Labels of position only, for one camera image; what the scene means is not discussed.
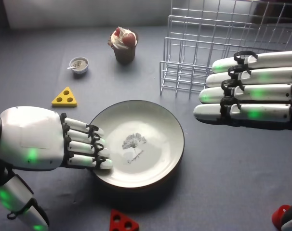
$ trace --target white plate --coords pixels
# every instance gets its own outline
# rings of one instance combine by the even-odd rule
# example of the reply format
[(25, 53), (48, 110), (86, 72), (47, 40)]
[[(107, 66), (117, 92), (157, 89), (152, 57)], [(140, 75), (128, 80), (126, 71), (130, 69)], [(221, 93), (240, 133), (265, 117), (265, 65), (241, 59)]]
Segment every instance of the white plate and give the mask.
[(167, 176), (181, 160), (185, 138), (178, 120), (148, 101), (125, 101), (102, 111), (92, 124), (113, 161), (111, 171), (94, 171), (103, 181), (122, 188), (140, 188)]

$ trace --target table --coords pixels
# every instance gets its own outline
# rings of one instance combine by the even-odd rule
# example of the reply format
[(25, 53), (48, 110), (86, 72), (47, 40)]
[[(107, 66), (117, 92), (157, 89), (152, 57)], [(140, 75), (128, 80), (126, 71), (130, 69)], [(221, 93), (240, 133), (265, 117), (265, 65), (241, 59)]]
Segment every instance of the table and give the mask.
[[(141, 231), (274, 231), (272, 213), (292, 204), (292, 131), (198, 122), (193, 117), (197, 95), (159, 94), (165, 27), (133, 29), (140, 40), (135, 61), (127, 67), (117, 63), (107, 45), (113, 28), (0, 31), (0, 112), (14, 106), (51, 109), (66, 86), (78, 107), (53, 110), (85, 122), (121, 101), (158, 103), (179, 119), (186, 144), (165, 199), (152, 209), (126, 212)], [(66, 69), (76, 56), (90, 62), (81, 78)], [(111, 205), (96, 196), (89, 171), (16, 172), (33, 189), (51, 231), (109, 229)], [(0, 204), (0, 230), (24, 231), (24, 224), (7, 220), (7, 213)]]

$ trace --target metal wire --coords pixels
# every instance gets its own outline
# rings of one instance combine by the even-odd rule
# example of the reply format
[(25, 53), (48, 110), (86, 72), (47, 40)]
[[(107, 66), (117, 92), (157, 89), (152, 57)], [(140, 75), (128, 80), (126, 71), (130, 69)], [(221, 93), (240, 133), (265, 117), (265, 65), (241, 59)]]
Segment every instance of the metal wire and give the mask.
[[(163, 89), (174, 90), (176, 96), (179, 90), (188, 91), (189, 97), (199, 93), (212, 74), (211, 64), (235, 52), (292, 50), (292, 17), (286, 14), (292, 3), (217, 0), (217, 5), (212, 1), (210, 6), (203, 0), (199, 7), (195, 3), (171, 0), (160, 62), (160, 94)], [(278, 16), (270, 15), (274, 8)]]

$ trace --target white frosting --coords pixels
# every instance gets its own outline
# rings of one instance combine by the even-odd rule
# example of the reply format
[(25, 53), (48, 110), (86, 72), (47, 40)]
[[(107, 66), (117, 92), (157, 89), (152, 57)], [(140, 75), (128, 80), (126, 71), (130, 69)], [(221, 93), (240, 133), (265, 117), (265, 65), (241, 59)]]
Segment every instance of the white frosting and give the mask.
[(137, 40), (136, 40), (136, 35), (135, 33), (133, 33), (131, 30), (127, 30), (121, 27), (118, 27), (120, 29), (120, 34), (119, 36), (115, 35), (115, 32), (113, 32), (112, 36), (111, 36), (111, 42), (113, 43), (114, 47), (117, 49), (129, 49), (128, 46), (126, 46), (125, 44), (123, 44), (122, 42), (122, 38), (127, 36), (128, 34), (132, 33), (135, 37), (135, 45), (137, 44)]

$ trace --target brown cupcake liner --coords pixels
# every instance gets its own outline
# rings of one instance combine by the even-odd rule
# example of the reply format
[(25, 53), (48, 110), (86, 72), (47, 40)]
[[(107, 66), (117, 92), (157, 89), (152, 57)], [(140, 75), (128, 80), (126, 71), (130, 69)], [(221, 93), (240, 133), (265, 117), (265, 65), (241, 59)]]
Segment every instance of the brown cupcake liner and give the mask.
[[(132, 31), (132, 32), (135, 34), (137, 44), (138, 44), (138, 35), (135, 31)], [(129, 48), (129, 49), (117, 49), (114, 47), (113, 43), (111, 42), (111, 36), (112, 34), (109, 37), (108, 45), (113, 49), (116, 60), (122, 65), (131, 63), (135, 58), (135, 48), (137, 44), (134, 47)]]

